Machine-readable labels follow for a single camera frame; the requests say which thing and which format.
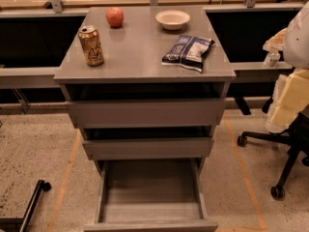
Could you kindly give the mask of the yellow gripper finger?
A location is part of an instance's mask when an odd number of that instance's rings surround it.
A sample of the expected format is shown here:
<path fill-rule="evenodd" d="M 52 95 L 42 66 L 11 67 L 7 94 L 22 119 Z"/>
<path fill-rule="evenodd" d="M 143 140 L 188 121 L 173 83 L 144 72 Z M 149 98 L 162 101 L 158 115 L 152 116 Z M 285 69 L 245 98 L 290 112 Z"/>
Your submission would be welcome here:
<path fill-rule="evenodd" d="M 284 28 L 277 32 L 274 36 L 268 39 L 264 45 L 263 50 L 271 52 L 271 51 L 282 51 L 284 46 L 284 38 L 286 35 L 287 29 Z"/>
<path fill-rule="evenodd" d="M 266 120 L 267 129 L 287 129 L 297 114 L 309 104 L 309 71 L 280 74 L 275 83 Z"/>

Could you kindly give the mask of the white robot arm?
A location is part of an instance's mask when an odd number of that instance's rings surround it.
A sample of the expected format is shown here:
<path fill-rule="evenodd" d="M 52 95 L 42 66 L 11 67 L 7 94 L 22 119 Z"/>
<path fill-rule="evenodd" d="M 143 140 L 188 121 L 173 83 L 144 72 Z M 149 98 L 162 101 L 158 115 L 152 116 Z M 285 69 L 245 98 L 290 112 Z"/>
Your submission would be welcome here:
<path fill-rule="evenodd" d="M 288 76 L 278 77 L 267 113 L 267 130 L 279 133 L 309 104 L 309 2 L 287 28 L 265 42 L 263 50 L 282 51 L 284 61 L 295 68 Z"/>

